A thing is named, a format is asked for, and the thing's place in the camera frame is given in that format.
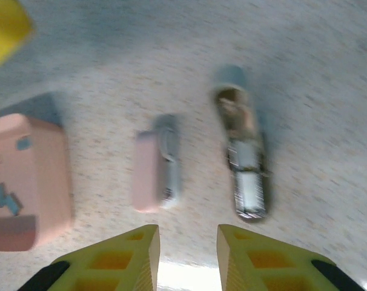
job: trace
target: black rubber pad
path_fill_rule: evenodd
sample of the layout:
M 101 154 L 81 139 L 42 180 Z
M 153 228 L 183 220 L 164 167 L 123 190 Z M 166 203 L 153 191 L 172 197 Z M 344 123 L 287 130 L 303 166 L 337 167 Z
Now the black rubber pad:
M 319 259 L 314 259 L 311 263 L 331 282 L 331 284 L 335 285 L 339 291 L 364 291 L 364 289 L 337 266 L 323 262 Z
M 69 266 L 68 262 L 60 261 L 44 267 L 19 288 L 18 291 L 47 291 Z

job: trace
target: pink rectangular object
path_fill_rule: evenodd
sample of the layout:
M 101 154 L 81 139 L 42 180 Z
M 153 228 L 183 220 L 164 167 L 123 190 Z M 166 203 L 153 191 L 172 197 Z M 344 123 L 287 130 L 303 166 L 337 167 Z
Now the pink rectangular object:
M 159 150 L 157 132 L 141 132 L 135 140 L 133 207 L 157 212 L 166 186 L 166 162 Z
M 64 131 L 11 114 L 0 118 L 0 184 L 22 207 L 0 208 L 0 251 L 24 251 L 69 229 L 70 171 Z

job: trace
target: white tile floor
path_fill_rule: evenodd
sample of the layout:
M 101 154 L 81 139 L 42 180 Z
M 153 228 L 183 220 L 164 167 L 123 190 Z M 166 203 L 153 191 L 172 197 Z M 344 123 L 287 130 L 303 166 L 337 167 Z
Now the white tile floor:
M 149 222 L 160 225 L 160 290 L 220 290 L 219 223 L 320 252 L 367 290 L 367 0 L 22 2 L 37 34 L 0 68 L 0 107 L 55 98 L 76 222 L 31 252 L 0 253 L 0 291 Z M 209 102 L 211 73 L 228 62 L 248 70 L 268 121 L 276 200 L 261 224 L 234 215 Z M 134 132 L 168 112 L 184 116 L 183 201 L 138 214 L 128 199 Z

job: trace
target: gray plastic part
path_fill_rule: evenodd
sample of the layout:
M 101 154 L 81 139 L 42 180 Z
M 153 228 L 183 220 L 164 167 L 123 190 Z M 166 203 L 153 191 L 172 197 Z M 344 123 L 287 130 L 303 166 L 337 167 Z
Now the gray plastic part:
M 162 208 L 174 207 L 181 194 L 181 174 L 179 162 L 179 130 L 176 115 L 158 116 L 153 122 L 153 130 L 159 133 L 160 151 L 166 159 L 166 188 L 162 199 Z

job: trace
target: blue marking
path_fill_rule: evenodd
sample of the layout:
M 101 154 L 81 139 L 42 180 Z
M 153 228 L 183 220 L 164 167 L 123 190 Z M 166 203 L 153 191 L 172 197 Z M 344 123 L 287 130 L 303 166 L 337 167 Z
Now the blue marking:
M 0 184 L 0 208 L 5 206 L 4 196 L 4 187 L 3 184 Z
M 31 147 L 31 140 L 28 136 L 21 138 L 16 142 L 17 150 L 27 150 L 30 147 Z
M 10 211 L 12 212 L 12 214 L 18 215 L 21 208 L 14 201 L 14 199 L 11 195 L 6 196 L 5 202 L 6 202 L 6 205 L 7 205 L 8 209 L 10 209 Z

